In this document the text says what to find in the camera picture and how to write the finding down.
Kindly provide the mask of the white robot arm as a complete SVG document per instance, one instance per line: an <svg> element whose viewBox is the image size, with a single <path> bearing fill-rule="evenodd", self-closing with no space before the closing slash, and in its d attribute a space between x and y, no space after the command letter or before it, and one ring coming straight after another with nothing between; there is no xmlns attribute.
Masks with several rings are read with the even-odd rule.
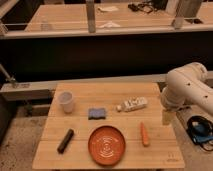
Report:
<svg viewBox="0 0 213 171"><path fill-rule="evenodd" d="M205 84L207 74L206 67L199 62L170 70L160 96L163 107L177 111L188 100L213 116L213 89Z"/></svg>

